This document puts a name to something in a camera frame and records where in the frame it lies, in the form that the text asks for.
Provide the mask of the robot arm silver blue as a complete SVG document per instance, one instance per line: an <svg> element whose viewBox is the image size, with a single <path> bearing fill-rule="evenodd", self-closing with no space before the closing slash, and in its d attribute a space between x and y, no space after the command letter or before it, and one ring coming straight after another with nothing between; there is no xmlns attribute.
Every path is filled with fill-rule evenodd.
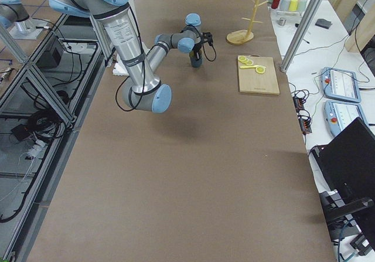
<svg viewBox="0 0 375 262"><path fill-rule="evenodd" d="M122 99L130 110L153 113L165 112L171 103L172 90L155 75L155 70L171 49L192 55L193 67L199 67L202 58L200 16L190 13L180 33L161 34L145 53L141 35L129 0L49 0L52 9L68 15L92 16L104 25L129 77L124 81Z"/></svg>
<svg viewBox="0 0 375 262"><path fill-rule="evenodd" d="M37 27L45 24L33 19L21 0L1 0L1 25L14 39L36 40L42 31Z"/></svg>

